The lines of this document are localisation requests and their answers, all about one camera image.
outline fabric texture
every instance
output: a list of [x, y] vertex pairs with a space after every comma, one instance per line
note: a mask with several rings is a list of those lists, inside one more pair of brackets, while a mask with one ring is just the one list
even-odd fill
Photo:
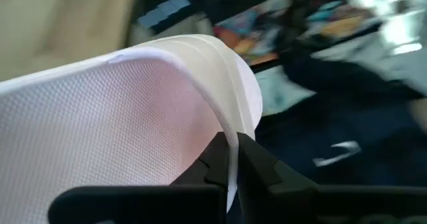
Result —
[[[299, 51], [281, 60], [289, 80], [317, 93], [264, 117], [259, 144], [319, 184], [426, 185], [427, 136], [408, 110], [421, 94], [354, 63]], [[352, 153], [343, 143], [360, 150]]]
[[254, 138], [262, 110], [239, 61], [214, 37], [177, 36], [0, 83], [0, 223], [46, 223], [73, 187], [168, 185], [218, 131], [230, 208], [236, 132]]

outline white mesh backrest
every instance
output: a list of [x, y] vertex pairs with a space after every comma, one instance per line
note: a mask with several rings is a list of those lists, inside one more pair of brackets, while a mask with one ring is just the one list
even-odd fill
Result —
[[213, 37], [181, 36], [0, 83], [0, 223], [46, 223], [72, 187], [170, 184], [223, 130], [230, 207], [236, 131], [254, 137], [261, 115], [242, 63]]

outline white mesh fabric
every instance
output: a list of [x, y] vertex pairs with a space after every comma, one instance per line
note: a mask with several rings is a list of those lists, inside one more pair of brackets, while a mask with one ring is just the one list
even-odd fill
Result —
[[72, 187], [170, 184], [222, 130], [230, 207], [236, 131], [253, 137], [256, 123], [245, 91], [236, 94], [246, 90], [237, 67], [227, 67], [235, 53], [194, 38], [203, 51], [192, 53], [189, 36], [164, 39], [0, 83], [0, 223], [46, 223]]

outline dark blue fabric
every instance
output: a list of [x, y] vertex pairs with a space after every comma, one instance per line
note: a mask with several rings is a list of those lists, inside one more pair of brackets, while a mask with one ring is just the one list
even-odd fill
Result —
[[[256, 141], [319, 184], [427, 186], [427, 137], [408, 102], [422, 95], [386, 82], [354, 63], [281, 57], [289, 79], [317, 91], [283, 113], [264, 117]], [[346, 152], [331, 145], [356, 141], [362, 152], [325, 167], [314, 158]]]

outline white object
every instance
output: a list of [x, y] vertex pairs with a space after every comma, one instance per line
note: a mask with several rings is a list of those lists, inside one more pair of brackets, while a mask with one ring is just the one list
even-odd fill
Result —
[[262, 100], [244, 61], [215, 37], [185, 35], [0, 83], [0, 223], [47, 222], [86, 185], [168, 185], [218, 131], [254, 138]]

